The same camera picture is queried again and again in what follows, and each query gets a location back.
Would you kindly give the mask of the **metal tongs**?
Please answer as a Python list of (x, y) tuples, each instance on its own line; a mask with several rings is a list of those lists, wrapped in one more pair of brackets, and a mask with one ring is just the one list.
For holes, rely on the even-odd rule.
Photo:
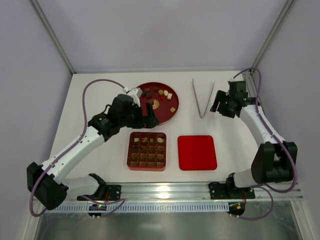
[(203, 119), (205, 117), (206, 112), (209, 108), (214, 86), (214, 81), (207, 83), (199, 79), (192, 79), (192, 90), (195, 97), (198, 116), (200, 119)]

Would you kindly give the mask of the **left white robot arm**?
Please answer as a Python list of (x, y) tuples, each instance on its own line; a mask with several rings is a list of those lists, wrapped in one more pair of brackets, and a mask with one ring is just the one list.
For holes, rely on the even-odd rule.
[(66, 198), (101, 201), (107, 193), (106, 182), (95, 173), (86, 177), (67, 179), (70, 171), (90, 152), (104, 144), (121, 128), (152, 129), (159, 124), (152, 102), (147, 102), (147, 115), (128, 94), (119, 94), (108, 107), (108, 112), (94, 115), (84, 131), (58, 155), (42, 164), (31, 163), (26, 169), (27, 188), (47, 210), (57, 208)]

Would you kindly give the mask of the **red chocolate box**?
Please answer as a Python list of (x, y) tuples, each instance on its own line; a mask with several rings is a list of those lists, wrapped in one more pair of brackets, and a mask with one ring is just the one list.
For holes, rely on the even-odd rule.
[(163, 132), (132, 132), (129, 136), (126, 165), (133, 171), (157, 171), (166, 169), (167, 136)]

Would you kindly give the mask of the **red box lid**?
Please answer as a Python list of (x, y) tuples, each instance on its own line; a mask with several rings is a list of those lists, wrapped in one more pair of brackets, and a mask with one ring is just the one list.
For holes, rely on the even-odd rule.
[(178, 162), (182, 171), (214, 171), (218, 167), (214, 139), (210, 135), (177, 138)]

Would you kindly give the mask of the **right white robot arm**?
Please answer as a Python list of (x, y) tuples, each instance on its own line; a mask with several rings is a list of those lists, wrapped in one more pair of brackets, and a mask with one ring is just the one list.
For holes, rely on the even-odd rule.
[(229, 174), (218, 187), (227, 198), (237, 199), (251, 189), (267, 186), (277, 193), (291, 192), (297, 183), (298, 147), (286, 141), (265, 116), (257, 97), (249, 97), (245, 81), (229, 81), (227, 92), (218, 90), (210, 109), (224, 117), (240, 118), (251, 132), (257, 152), (249, 169)]

